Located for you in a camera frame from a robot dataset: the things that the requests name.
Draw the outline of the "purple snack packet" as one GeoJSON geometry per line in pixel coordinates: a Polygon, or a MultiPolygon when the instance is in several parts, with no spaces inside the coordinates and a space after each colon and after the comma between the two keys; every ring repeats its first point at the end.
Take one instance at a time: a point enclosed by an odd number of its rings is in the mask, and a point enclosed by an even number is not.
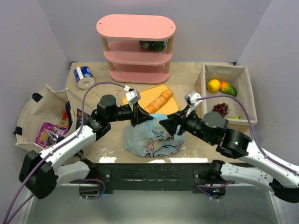
{"type": "Polygon", "coordinates": [[[47,148],[57,143],[59,137],[64,137],[68,128],[44,122],[36,137],[35,143],[43,148],[47,148]]]}

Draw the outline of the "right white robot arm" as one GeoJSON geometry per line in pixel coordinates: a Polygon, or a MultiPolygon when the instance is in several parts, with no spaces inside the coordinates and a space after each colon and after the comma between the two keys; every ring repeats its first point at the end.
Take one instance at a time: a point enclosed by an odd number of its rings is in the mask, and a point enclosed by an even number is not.
{"type": "Polygon", "coordinates": [[[249,136],[228,128],[228,121],[218,113],[209,112],[200,119],[194,113],[185,116],[177,112],[159,123],[170,135],[189,132],[211,146],[216,145],[221,155],[250,165],[239,167],[214,160],[208,170],[199,173],[201,179],[210,183],[248,183],[273,192],[283,201],[298,203],[299,167],[262,152],[249,136]]]}

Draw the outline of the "red-brown chip bag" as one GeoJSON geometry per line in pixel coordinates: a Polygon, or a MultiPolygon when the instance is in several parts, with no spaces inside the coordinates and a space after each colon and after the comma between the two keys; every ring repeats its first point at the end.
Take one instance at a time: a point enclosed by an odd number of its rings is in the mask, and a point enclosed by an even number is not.
{"type": "MultiPolygon", "coordinates": [[[[87,120],[90,115],[86,112],[84,114],[84,120],[87,120]]],[[[77,109],[77,120],[76,120],[76,129],[78,129],[81,126],[81,121],[82,121],[82,111],[80,109],[77,109]]]]}

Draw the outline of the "beige canvas tote bag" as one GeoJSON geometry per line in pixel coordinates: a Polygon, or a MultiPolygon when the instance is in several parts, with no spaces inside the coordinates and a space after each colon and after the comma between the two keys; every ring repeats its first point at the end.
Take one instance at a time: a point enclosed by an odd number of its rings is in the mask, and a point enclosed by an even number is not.
{"type": "Polygon", "coordinates": [[[55,91],[49,85],[45,85],[39,92],[33,93],[19,115],[14,131],[15,145],[28,152],[34,150],[39,153],[46,149],[35,143],[42,124],[46,122],[58,125],[67,109],[71,116],[71,124],[66,137],[76,131],[77,109],[90,115],[92,107],[84,103],[82,108],[82,98],[69,89],[55,91]]]}

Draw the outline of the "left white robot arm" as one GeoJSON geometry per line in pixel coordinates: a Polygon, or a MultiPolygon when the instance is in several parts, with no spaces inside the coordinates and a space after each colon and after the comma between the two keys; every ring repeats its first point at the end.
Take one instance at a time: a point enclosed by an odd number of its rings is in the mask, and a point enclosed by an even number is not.
{"type": "Polygon", "coordinates": [[[100,99],[91,116],[67,138],[41,153],[30,151],[24,158],[19,180],[38,199],[47,197],[57,186],[85,178],[97,181],[99,170],[88,159],[65,165],[81,149],[102,138],[111,129],[111,123],[129,120],[132,126],[153,117],[138,104],[141,96],[136,90],[126,93],[128,104],[117,106],[113,95],[100,99]]]}

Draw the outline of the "light blue plastic bag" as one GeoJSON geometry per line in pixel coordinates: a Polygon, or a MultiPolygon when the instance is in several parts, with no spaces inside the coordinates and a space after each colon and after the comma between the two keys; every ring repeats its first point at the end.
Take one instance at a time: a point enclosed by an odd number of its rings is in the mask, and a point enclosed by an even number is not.
{"type": "Polygon", "coordinates": [[[123,131],[123,142],[127,150],[135,155],[155,158],[176,154],[185,144],[185,135],[170,135],[159,121],[167,119],[164,114],[153,114],[148,120],[135,127],[127,125],[123,131]]]}

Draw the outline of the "red snack packet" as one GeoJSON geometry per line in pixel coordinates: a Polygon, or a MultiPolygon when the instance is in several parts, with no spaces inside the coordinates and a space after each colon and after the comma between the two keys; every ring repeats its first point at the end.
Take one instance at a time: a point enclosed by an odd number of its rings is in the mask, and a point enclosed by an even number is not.
{"type": "Polygon", "coordinates": [[[66,112],[62,116],[59,126],[63,127],[63,128],[69,128],[69,118],[68,118],[68,114],[66,112]]]}

